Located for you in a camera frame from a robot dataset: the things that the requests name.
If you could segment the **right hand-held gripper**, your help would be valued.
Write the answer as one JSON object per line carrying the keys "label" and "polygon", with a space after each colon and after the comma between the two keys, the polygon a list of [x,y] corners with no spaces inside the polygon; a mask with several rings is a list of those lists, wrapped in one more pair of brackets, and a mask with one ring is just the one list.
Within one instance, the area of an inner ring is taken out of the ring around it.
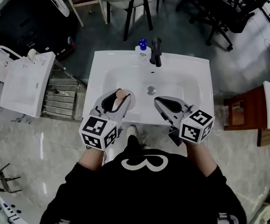
{"label": "right hand-held gripper", "polygon": [[[215,117],[195,105],[189,106],[180,98],[158,96],[154,99],[154,106],[161,117],[172,125],[168,136],[177,146],[183,141],[200,144],[212,130]],[[184,111],[178,125],[178,113]]]}

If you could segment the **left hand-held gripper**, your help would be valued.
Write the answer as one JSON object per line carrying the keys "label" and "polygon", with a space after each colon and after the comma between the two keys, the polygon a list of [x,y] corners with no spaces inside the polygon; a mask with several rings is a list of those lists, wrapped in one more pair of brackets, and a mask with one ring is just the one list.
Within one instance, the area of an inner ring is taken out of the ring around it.
{"label": "left hand-held gripper", "polygon": [[[79,134],[84,145],[104,151],[119,137],[122,119],[131,104],[131,94],[117,98],[117,91],[111,90],[100,96],[86,115],[79,127]],[[113,111],[106,112],[102,106],[113,106]]]}

